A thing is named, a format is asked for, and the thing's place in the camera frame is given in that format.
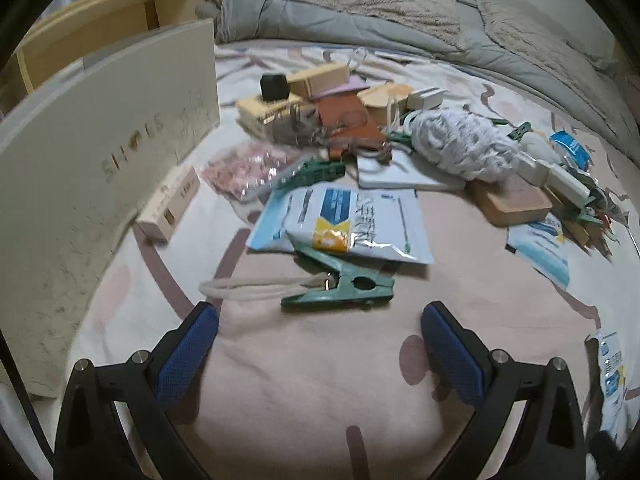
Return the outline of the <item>beige wooden box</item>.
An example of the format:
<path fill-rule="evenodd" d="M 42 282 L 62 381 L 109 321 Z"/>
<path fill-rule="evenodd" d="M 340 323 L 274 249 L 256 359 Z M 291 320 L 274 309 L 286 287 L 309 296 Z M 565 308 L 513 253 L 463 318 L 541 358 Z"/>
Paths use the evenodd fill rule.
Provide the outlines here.
<path fill-rule="evenodd" d="M 296 96 L 308 99 L 318 96 L 323 91 L 347 84 L 350 70 L 345 63 L 324 63 L 306 70 L 289 73 L 286 81 Z"/>

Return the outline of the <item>cartoon bear blanket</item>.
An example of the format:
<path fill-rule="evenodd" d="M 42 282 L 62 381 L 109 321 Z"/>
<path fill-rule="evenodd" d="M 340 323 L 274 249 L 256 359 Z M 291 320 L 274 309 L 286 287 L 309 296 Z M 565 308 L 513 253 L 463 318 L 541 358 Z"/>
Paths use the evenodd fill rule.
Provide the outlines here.
<path fill-rule="evenodd" d="M 563 358 L 589 431 L 603 413 L 592 336 L 615 332 L 626 367 L 617 437 L 626 440 L 639 418 L 638 167 L 544 104 L 450 65 L 265 40 L 217 49 L 221 123 L 189 165 L 202 168 L 244 141 L 235 103 L 257 92 L 263 73 L 326 61 L 355 61 L 372 79 L 436 84 L 448 105 L 510 125 L 528 120 L 540 136 L 570 130 L 628 221 L 614 224 L 599 247 L 566 242 L 570 284 L 561 288 L 510 252 L 506 230 L 464 194 L 425 192 L 419 200 L 434 261 L 375 263 L 395 281 L 389 304 L 288 314 L 276 298 L 221 301 L 204 370 L 171 412 L 198 460 L 216 479 L 426 478 L 472 413 L 426 353 L 420 317 L 433 300 L 514 359 Z"/>

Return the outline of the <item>wooden bedside shelf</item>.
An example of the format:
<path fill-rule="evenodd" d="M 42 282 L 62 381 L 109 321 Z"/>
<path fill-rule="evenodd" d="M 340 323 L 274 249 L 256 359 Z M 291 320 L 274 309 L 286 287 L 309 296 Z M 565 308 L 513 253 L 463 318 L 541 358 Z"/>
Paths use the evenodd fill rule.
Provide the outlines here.
<path fill-rule="evenodd" d="M 206 0 L 78 0 L 35 22 L 1 69 L 6 115 L 78 58 L 129 37 L 196 19 Z"/>

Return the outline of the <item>blue white medicine sachet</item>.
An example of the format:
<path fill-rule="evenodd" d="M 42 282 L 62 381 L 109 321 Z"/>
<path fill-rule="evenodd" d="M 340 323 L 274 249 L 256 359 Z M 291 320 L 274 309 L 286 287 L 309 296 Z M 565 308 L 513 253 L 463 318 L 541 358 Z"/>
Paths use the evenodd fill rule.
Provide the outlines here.
<path fill-rule="evenodd" d="M 413 190 L 362 190 L 319 183 L 274 193 L 247 247 L 254 252 L 292 252 L 296 244 L 421 266 L 434 262 Z"/>

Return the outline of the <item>small cream carton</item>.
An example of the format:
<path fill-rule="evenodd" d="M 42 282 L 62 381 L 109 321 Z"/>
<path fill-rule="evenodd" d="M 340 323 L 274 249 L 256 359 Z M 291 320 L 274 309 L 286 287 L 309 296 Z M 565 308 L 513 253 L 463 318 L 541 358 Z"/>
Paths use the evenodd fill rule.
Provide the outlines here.
<path fill-rule="evenodd" d="M 192 166 L 175 167 L 138 214 L 136 226 L 153 242 L 168 243 L 199 188 Z"/>

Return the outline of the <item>black small cube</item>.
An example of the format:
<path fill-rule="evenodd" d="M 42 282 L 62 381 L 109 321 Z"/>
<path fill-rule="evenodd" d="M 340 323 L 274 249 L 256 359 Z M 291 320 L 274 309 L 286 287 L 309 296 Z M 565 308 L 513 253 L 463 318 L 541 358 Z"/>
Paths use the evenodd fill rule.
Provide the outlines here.
<path fill-rule="evenodd" d="M 260 95 L 265 102 L 287 100 L 290 93 L 285 74 L 263 74 L 260 78 Z"/>

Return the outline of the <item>yellow gold box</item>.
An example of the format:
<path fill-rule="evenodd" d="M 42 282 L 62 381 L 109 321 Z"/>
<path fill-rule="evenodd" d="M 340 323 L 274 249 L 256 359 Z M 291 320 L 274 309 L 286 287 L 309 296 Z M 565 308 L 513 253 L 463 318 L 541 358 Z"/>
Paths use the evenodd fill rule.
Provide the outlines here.
<path fill-rule="evenodd" d="M 261 96 L 250 96 L 235 102 L 238 123 L 257 139 L 268 138 L 267 126 L 280 113 L 289 113 L 293 106 L 301 110 L 314 110 L 314 104 L 296 94 L 290 94 L 280 101 L 264 101 Z"/>

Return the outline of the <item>brown leather pouch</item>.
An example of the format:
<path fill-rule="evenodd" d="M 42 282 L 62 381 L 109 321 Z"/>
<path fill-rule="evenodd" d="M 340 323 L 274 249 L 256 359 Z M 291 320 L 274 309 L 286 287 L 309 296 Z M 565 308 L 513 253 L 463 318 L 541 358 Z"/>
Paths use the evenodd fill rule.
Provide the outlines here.
<path fill-rule="evenodd" d="M 390 162 L 392 148 L 386 135 L 355 93 L 326 96 L 316 102 L 316 107 L 329 160 L 352 155 L 373 158 L 382 164 Z"/>

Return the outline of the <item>white shoe box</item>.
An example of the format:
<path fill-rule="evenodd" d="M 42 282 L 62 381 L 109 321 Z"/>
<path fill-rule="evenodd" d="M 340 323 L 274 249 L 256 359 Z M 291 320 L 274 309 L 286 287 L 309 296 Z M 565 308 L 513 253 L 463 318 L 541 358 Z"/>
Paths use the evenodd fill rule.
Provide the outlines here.
<path fill-rule="evenodd" d="M 26 389 L 54 398 L 122 233 L 219 122 L 214 25 L 73 62 L 1 125 L 1 329 Z"/>

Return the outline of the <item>white crochet yarn ball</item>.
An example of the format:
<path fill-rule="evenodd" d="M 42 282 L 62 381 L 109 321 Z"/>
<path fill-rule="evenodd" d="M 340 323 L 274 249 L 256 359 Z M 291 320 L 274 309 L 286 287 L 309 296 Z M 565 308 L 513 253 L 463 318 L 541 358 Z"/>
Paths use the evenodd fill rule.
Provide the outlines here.
<path fill-rule="evenodd" d="M 418 154 L 465 181 L 501 182 L 518 168 L 518 144 L 488 118 L 465 110 L 416 110 L 402 128 Z"/>

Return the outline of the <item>white tile coaster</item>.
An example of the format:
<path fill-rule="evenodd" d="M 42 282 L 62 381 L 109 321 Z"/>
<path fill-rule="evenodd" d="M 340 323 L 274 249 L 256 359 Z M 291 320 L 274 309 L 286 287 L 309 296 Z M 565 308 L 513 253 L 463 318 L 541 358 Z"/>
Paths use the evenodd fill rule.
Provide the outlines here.
<path fill-rule="evenodd" d="M 456 192 L 465 187 L 465 180 L 440 171 L 419 154 L 399 150 L 393 151 L 388 164 L 358 156 L 357 171 L 360 188 Z"/>

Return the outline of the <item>white adapter block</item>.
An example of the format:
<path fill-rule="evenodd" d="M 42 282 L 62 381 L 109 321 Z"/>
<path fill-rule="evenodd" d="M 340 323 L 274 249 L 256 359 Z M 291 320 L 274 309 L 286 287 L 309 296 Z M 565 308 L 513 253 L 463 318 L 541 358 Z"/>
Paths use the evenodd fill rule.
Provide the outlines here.
<path fill-rule="evenodd" d="M 434 110 L 440 107 L 446 90 L 438 87 L 414 90 L 408 95 L 406 107 L 408 110 Z"/>

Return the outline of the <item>pink wooden block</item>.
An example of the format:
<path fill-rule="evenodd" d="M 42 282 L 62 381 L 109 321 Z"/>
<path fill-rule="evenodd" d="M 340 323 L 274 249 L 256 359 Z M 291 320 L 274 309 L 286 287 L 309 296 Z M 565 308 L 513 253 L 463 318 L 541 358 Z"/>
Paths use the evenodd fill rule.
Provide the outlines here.
<path fill-rule="evenodd" d="M 474 180 L 466 188 L 485 218 L 494 226 L 541 221 L 552 209 L 547 194 L 517 174 L 496 183 Z"/>

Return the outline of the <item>pink beads bag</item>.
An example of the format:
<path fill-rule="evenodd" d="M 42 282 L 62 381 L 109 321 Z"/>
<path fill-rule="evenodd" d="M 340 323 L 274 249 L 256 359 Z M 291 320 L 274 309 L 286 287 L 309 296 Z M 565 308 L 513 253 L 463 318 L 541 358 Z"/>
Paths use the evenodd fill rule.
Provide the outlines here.
<path fill-rule="evenodd" d="M 246 203 L 292 176 L 309 156 L 292 146 L 246 141 L 209 159 L 201 177 L 218 194 Z"/>

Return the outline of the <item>green clothes peg with loop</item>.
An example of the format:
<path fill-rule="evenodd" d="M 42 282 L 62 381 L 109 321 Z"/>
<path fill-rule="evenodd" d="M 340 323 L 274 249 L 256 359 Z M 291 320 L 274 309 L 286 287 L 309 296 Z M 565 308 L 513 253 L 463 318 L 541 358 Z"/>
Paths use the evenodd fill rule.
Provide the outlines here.
<path fill-rule="evenodd" d="M 394 298 L 395 281 L 390 276 L 299 242 L 293 247 L 297 259 L 322 271 L 306 278 L 212 278 L 201 282 L 198 290 L 209 298 L 235 301 L 279 298 L 283 311 L 376 306 Z"/>

